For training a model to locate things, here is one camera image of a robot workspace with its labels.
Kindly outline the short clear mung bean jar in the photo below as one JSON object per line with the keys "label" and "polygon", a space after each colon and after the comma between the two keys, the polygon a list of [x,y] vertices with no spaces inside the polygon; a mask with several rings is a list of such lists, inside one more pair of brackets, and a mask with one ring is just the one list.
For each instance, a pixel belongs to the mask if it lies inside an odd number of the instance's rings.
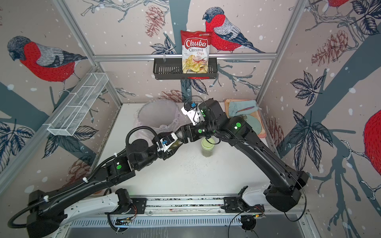
{"label": "short clear mung bean jar", "polygon": [[174,142],[172,145],[171,145],[171,149],[175,149],[175,148],[178,148],[182,145],[183,143],[180,141],[180,140],[177,140],[176,142]]}

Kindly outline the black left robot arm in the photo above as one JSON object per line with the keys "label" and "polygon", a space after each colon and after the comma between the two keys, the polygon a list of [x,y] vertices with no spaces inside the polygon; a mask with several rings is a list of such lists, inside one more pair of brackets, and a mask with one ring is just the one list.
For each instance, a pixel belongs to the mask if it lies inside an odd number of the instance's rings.
{"label": "black left robot arm", "polygon": [[43,238],[61,226],[88,215],[137,213],[126,189],[120,188],[96,198],[90,196],[134,177],[137,171],[157,159],[170,158],[183,144],[173,135],[155,138],[152,142],[149,145],[144,139],[126,141],[123,151],[100,163],[82,180],[51,192],[37,190],[31,193],[28,206],[10,218],[8,227],[26,228],[29,237]]}

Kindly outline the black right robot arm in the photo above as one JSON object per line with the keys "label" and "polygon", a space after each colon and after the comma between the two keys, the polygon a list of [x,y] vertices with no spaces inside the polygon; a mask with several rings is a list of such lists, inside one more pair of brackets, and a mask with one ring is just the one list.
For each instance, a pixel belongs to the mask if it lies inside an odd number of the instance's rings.
{"label": "black right robot arm", "polygon": [[202,137],[212,136],[229,143],[245,154],[269,178],[270,185],[264,191],[267,202],[281,212],[294,208],[305,195],[304,186],[309,176],[305,171],[296,171],[257,136],[254,129],[241,117],[227,117],[220,104],[208,99],[200,104],[187,101],[182,107],[191,123],[176,132],[184,144]]}

